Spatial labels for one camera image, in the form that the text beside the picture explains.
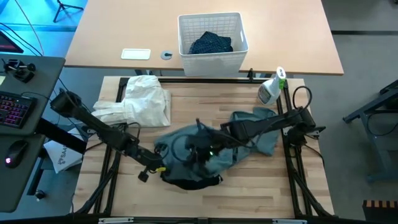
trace white box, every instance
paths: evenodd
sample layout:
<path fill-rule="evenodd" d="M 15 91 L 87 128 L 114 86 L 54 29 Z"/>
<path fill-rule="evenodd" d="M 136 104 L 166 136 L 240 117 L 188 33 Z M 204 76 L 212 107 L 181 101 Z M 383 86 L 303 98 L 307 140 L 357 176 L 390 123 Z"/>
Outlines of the white box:
<path fill-rule="evenodd" d="M 233 52 L 188 54 L 189 49 L 206 31 L 231 38 Z M 192 14 L 178 17 L 178 42 L 186 76 L 237 73 L 249 50 L 240 13 Z"/>

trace wooden table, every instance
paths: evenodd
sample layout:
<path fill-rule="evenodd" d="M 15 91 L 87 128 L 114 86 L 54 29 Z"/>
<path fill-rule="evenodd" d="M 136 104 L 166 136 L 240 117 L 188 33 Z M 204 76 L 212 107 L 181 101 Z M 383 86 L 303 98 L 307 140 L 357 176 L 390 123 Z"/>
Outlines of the wooden table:
<path fill-rule="evenodd" d="M 99 100 L 115 101 L 119 80 L 120 77 L 104 77 Z M 302 79 L 289 80 L 290 91 L 303 84 Z M 172 124 L 167 128 L 143 128 L 140 145 L 153 149 L 153 142 L 157 137 L 194 124 L 195 118 L 200 118 L 201 122 L 208 126 L 220 128 L 220 123 L 227 122 L 233 111 L 250 112 L 254 106 L 262 106 L 256 98 L 258 86 L 258 84 L 162 83 L 162 87 L 170 90 L 172 94 Z M 307 103 L 305 91 L 300 90 L 297 93 L 296 102 L 298 105 Z M 271 109 L 277 111 L 276 105 Z M 129 131 L 136 133 L 134 128 L 130 128 Z M 95 136 L 89 140 L 87 146 L 96 143 L 98 137 Z M 308 139 L 308 145 L 319 150 L 315 140 Z M 73 200 L 76 210 L 84 204 L 98 185 L 105 147 L 105 145 L 95 147 L 85 154 Z M 303 147 L 302 159 L 309 189 L 326 211 L 333 213 L 321 158 L 310 149 Z M 272 157 L 252 154 L 224 172 L 222 184 L 203 190 L 182 190 L 163 182 L 158 174 L 150 174 L 148 182 L 143 183 L 137 178 L 143 168 L 130 157 L 122 157 L 112 216 L 224 218 L 294 216 L 281 137 Z M 107 193 L 103 197 L 103 207 L 106 197 Z M 299 202 L 304 211 L 301 196 Z"/>
<path fill-rule="evenodd" d="M 239 12 L 249 44 L 241 72 L 342 75 L 321 0 L 89 0 L 66 67 L 181 70 L 177 17 Z M 149 60 L 122 60 L 122 49 L 151 49 Z M 174 56 L 163 60 L 160 54 Z"/>

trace rgb keyboard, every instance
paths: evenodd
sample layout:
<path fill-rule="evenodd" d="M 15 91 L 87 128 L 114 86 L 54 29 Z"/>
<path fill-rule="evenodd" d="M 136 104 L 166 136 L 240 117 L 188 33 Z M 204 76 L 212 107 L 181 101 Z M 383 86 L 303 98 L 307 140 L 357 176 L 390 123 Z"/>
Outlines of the rgb keyboard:
<path fill-rule="evenodd" d="M 36 104 L 36 98 L 0 91 L 0 125 L 21 129 Z"/>

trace white spray bottle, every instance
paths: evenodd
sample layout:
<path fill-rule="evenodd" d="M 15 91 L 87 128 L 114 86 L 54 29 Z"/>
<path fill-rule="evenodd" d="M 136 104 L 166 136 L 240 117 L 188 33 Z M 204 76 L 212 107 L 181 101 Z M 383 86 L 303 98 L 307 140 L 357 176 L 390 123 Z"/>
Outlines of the white spray bottle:
<path fill-rule="evenodd" d="M 271 105 L 275 103 L 280 95 L 280 90 L 283 89 L 286 79 L 285 70 L 282 67 L 277 67 L 276 76 L 261 84 L 257 97 L 264 105 Z"/>

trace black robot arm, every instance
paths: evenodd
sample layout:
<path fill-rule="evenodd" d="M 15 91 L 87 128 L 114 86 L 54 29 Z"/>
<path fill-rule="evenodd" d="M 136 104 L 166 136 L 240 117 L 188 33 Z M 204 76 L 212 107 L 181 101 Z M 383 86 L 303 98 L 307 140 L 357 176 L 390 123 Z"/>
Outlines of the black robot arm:
<path fill-rule="evenodd" d="M 66 118 L 75 118 L 95 130 L 99 139 L 115 151 L 129 156 L 146 166 L 146 170 L 156 170 L 163 167 L 160 154 L 140 147 L 135 136 L 111 127 L 94 117 L 82 106 L 81 98 L 70 92 L 60 91 L 60 94 L 51 102 L 51 109 Z"/>
<path fill-rule="evenodd" d="M 204 164 L 213 155 L 223 149 L 239 146 L 256 147 L 256 143 L 247 146 L 258 135 L 283 128 L 287 131 L 287 139 L 292 146 L 302 146 L 306 143 L 304 135 L 322 131 L 325 127 L 316 124 L 306 108 L 298 107 L 282 115 L 273 116 L 259 121 L 242 120 L 221 124 L 220 130 L 202 128 L 197 119 L 199 131 L 187 137 L 185 147 L 192 151 L 187 164 L 199 162 Z"/>

